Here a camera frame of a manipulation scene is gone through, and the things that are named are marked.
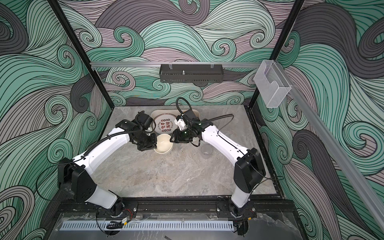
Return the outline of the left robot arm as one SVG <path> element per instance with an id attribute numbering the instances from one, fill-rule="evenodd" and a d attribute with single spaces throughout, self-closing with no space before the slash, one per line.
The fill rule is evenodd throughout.
<path id="1" fill-rule="evenodd" d="M 153 118 L 144 111 L 138 112 L 132 121 L 122 120 L 98 142 L 78 156 L 62 159 L 58 164 L 58 187 L 77 203 L 91 203 L 117 216 L 124 209 L 122 198 L 98 186 L 92 175 L 96 169 L 120 147 L 127 143 L 139 151 L 157 147 Z"/>

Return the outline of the white bowl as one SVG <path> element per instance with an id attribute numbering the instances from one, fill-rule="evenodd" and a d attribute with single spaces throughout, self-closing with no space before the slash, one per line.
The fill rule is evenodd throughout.
<path id="1" fill-rule="evenodd" d="M 154 151 L 158 154 L 166 154 L 173 148 L 173 143 L 170 141 L 171 136 L 168 134 L 161 134 L 157 136 L 157 147 Z"/>

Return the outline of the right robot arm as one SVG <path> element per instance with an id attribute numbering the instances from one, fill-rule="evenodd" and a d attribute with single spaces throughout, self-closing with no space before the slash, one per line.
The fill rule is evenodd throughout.
<path id="1" fill-rule="evenodd" d="M 252 193 L 266 176 L 261 153 L 256 148 L 248 149 L 237 144 L 214 125 L 214 121 L 233 118 L 234 115 L 201 120 L 191 109 L 179 112 L 175 120 L 177 129 L 171 135 L 171 142 L 187 144 L 198 138 L 199 142 L 211 145 L 231 162 L 236 188 L 230 199 L 230 209 L 234 216 L 241 215 Z"/>

